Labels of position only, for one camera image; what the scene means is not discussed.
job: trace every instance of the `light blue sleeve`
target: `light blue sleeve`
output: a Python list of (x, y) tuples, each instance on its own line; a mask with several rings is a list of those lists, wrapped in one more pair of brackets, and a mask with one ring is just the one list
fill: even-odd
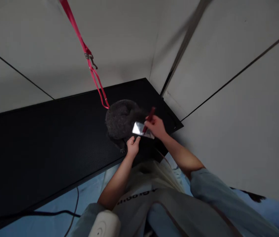
[(86, 237), (89, 235), (91, 228), (96, 220), (97, 215), (106, 210), (98, 203), (91, 203), (87, 206), (81, 217), (79, 218), (73, 232), (72, 237)]
[(249, 207), (230, 187), (205, 168), (191, 172), (191, 193), (195, 198), (222, 211), (242, 234), (279, 236), (279, 230), (274, 225)]

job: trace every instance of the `white wall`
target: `white wall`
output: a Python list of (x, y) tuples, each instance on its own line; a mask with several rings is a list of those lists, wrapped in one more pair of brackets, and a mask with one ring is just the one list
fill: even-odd
[(51, 100), (0, 59), (0, 112)]
[(279, 44), (175, 135), (227, 185), (279, 200)]
[[(103, 86), (149, 78), (161, 0), (69, 4)], [(54, 98), (96, 89), (79, 40), (57, 0), (0, 0), (0, 56)]]
[[(175, 8), (172, 2), (165, 5), (156, 55), (159, 48), (171, 41), (197, 3), (180, 0)], [(172, 44), (165, 57), (154, 59), (150, 81), (159, 92), (182, 37)], [(170, 81), (165, 101), (180, 119), (184, 118), (278, 39), (278, 0), (213, 0)]]
[[(174, 36), (197, 3), (165, 4), (150, 77), (159, 92), (183, 39)], [(184, 118), (278, 39), (279, 1), (213, 0), (165, 101)], [(167, 54), (155, 60), (167, 42)], [(279, 200), (279, 45), (183, 124), (176, 138), (227, 185)]]

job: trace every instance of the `metal clip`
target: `metal clip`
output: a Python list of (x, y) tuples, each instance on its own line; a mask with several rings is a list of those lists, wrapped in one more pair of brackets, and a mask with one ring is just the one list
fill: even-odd
[(93, 55), (92, 55), (92, 54), (87, 54), (87, 53), (85, 53), (85, 56), (86, 56), (87, 59), (90, 59), (91, 62), (92, 62), (92, 65), (95, 66), (96, 69), (98, 69), (97, 65), (96, 65), (96, 64), (94, 63), (94, 61), (93, 61)]

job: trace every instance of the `dog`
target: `dog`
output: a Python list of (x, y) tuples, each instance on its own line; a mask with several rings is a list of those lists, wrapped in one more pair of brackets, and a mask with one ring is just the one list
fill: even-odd
[(144, 123), (147, 116), (148, 112), (132, 100), (119, 100), (110, 106), (105, 116), (107, 136), (121, 153), (126, 151), (126, 142), (133, 136), (134, 123)]

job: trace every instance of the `rubber mat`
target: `rubber mat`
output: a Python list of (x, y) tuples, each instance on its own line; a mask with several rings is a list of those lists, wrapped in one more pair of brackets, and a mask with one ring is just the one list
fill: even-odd
[[(147, 79), (105, 88), (110, 104), (156, 107), (166, 130), (182, 123)], [(0, 216), (36, 209), (121, 161), (106, 137), (98, 91), (0, 114)]]

